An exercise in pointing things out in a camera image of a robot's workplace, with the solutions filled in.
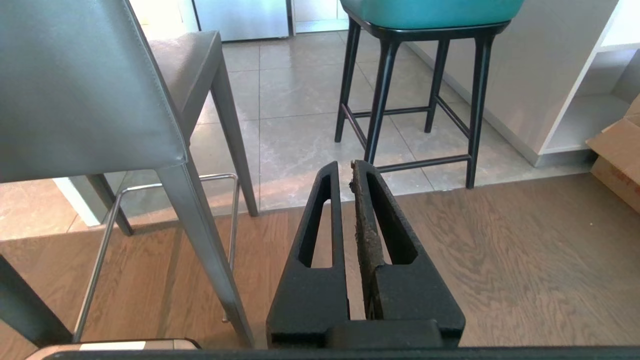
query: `chair leg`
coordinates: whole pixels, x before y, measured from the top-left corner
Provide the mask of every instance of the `chair leg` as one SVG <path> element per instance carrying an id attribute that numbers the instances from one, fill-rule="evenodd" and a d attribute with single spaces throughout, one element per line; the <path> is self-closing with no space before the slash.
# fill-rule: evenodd
<path id="1" fill-rule="evenodd" d="M 385 106 L 387 105 L 387 95 L 391 84 L 391 73 L 394 69 L 396 52 L 400 46 L 399 42 L 391 42 L 380 39 L 380 63 L 378 64 L 378 78 L 376 88 L 373 93 L 373 105 L 371 109 L 371 120 L 369 121 L 369 132 L 367 135 L 367 146 L 364 152 L 364 161 L 373 164 L 378 146 L 378 137 L 382 128 Z"/>
<path id="2" fill-rule="evenodd" d="M 473 189 L 476 181 L 480 132 L 484 113 L 486 82 L 489 74 L 489 59 L 493 37 L 476 38 L 476 60 L 474 63 L 474 84 L 471 97 L 471 119 L 469 126 L 470 159 L 467 161 L 467 189 Z"/>
<path id="3" fill-rule="evenodd" d="M 242 132 L 240 131 L 240 123 L 238 123 L 236 105 L 234 103 L 233 93 L 231 92 L 231 84 L 229 83 L 229 75 L 224 58 L 221 59 L 213 79 L 211 96 L 213 97 L 213 102 L 216 104 L 220 125 L 227 139 L 231 160 L 234 162 L 236 168 L 246 208 L 249 215 L 256 217 L 258 216 L 258 205 L 255 201 L 255 194 L 253 193 L 251 172 L 249 171 L 249 165 L 246 160 Z"/>
<path id="4" fill-rule="evenodd" d="M 335 123 L 335 138 L 333 141 L 342 140 L 342 130 L 344 129 L 344 112 L 342 104 L 349 102 L 349 92 L 351 91 L 351 80 L 353 79 L 353 69 L 356 65 L 356 54 L 358 53 L 358 41 L 360 39 L 360 25 L 351 17 L 349 18 L 349 33 L 347 35 L 347 51 L 344 55 L 344 70 L 342 71 L 342 86 L 340 87 L 340 102 L 338 103 L 338 119 Z"/>
<path id="5" fill-rule="evenodd" d="M 253 347 L 253 335 L 240 294 L 229 267 L 225 249 L 213 221 L 207 197 L 192 161 L 156 169 L 175 212 L 189 236 L 200 262 L 227 313 L 227 318 L 245 345 Z"/>
<path id="6" fill-rule="evenodd" d="M 436 53 L 436 63 L 433 68 L 433 81 L 431 82 L 431 91 L 429 93 L 429 111 L 427 111 L 427 121 L 424 124 L 424 132 L 430 133 L 433 127 L 433 117 L 436 115 L 436 96 L 440 94 L 440 85 L 442 84 L 442 75 L 444 74 L 444 65 L 447 62 L 447 53 L 449 52 L 449 39 L 438 41 L 438 52 Z"/>
<path id="7" fill-rule="evenodd" d="M 38 348 L 71 342 L 71 332 L 2 255 L 0 274 L 0 320 Z"/>
<path id="8" fill-rule="evenodd" d="M 86 178 L 89 180 L 95 192 L 98 193 L 100 200 L 102 200 L 102 203 L 107 207 L 107 210 L 111 209 L 113 203 L 116 201 L 116 195 L 113 194 L 104 174 L 87 175 Z M 127 217 L 124 215 L 122 208 L 118 208 L 116 224 L 118 224 L 118 227 L 125 235 L 133 235 L 133 229 L 131 229 L 131 225 L 129 225 L 129 221 L 127 221 Z"/>

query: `teal cushioned seat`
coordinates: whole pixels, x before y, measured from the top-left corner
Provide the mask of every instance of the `teal cushioned seat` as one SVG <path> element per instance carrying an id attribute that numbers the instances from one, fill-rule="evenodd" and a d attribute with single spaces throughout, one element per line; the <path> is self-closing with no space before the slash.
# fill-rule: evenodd
<path id="1" fill-rule="evenodd" d="M 341 0 L 345 10 L 382 28 L 435 29 L 511 20 L 524 0 Z"/>

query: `black metal stool leg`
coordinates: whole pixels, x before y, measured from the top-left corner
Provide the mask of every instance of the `black metal stool leg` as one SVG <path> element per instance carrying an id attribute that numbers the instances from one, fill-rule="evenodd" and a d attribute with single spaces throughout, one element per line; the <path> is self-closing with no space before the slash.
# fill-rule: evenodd
<path id="1" fill-rule="evenodd" d="M 469 126 L 469 156 L 467 162 L 467 189 L 473 189 L 476 181 L 476 165 L 478 148 L 480 147 L 480 131 L 484 113 L 484 96 L 489 74 L 489 59 L 493 36 L 476 38 L 476 61 L 474 64 L 474 84 L 471 98 L 471 120 Z"/>
<path id="2" fill-rule="evenodd" d="M 107 178 L 104 174 L 98 175 L 87 175 L 87 179 L 89 179 L 89 183 L 98 193 L 100 200 L 107 207 L 107 209 L 111 209 L 113 203 L 116 201 L 116 195 L 114 195 L 113 191 L 109 183 L 107 182 Z M 120 227 L 120 230 L 127 236 L 133 235 L 133 229 L 131 229 L 131 225 L 129 225 L 129 221 L 127 221 L 127 217 L 124 215 L 124 211 L 122 208 L 118 208 L 118 217 L 116 217 L 116 224 Z"/>
<path id="3" fill-rule="evenodd" d="M 400 42 L 392 42 L 380 39 L 380 63 L 378 64 L 378 78 L 376 79 L 376 89 L 373 93 L 373 106 L 371 109 L 371 120 L 369 121 L 369 133 L 367 135 L 367 146 L 364 151 L 364 161 L 373 164 L 378 146 L 378 137 L 382 128 L 382 118 L 387 105 L 387 95 L 391 84 L 391 73 L 394 69 L 394 60 Z"/>
<path id="4" fill-rule="evenodd" d="M 356 65 L 356 54 L 358 53 L 358 41 L 360 39 L 360 25 L 351 17 L 349 18 L 349 35 L 347 36 L 347 51 L 344 55 L 344 70 L 342 71 L 342 86 L 340 88 L 340 102 L 338 103 L 338 120 L 335 123 L 335 142 L 342 140 L 342 130 L 344 129 L 344 111 L 342 104 L 349 102 L 349 91 L 351 91 L 351 80 L 353 79 L 353 69 Z"/>
<path id="5" fill-rule="evenodd" d="M 436 114 L 438 102 L 436 96 L 440 94 L 440 85 L 442 84 L 442 75 L 444 74 L 444 65 L 447 62 L 447 53 L 449 52 L 449 39 L 438 41 L 438 52 L 436 53 L 436 63 L 433 68 L 433 81 L 431 82 L 431 92 L 429 94 L 429 110 L 427 111 L 427 121 L 424 124 L 424 132 L 430 133 L 433 127 L 433 117 Z"/>
<path id="6" fill-rule="evenodd" d="M 71 342 L 71 332 L 0 255 L 0 320 L 37 347 Z"/>

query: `cardboard box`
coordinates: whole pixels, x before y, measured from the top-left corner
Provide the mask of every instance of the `cardboard box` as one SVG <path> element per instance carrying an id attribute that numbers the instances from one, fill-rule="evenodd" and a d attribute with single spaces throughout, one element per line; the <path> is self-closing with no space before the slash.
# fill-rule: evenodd
<path id="1" fill-rule="evenodd" d="M 591 173 L 640 213 L 640 96 L 587 145 L 599 155 Z"/>

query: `chair seat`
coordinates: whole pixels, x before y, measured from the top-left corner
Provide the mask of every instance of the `chair seat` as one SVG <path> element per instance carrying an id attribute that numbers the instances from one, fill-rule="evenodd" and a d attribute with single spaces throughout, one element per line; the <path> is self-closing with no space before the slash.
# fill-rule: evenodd
<path id="1" fill-rule="evenodd" d="M 189 142 L 222 59 L 220 34 L 188 33 L 178 38 L 152 40 L 149 46 L 180 113 L 184 139 Z"/>
<path id="2" fill-rule="evenodd" d="M 511 20 L 524 0 L 341 0 L 345 11 L 381 28 L 435 29 Z"/>

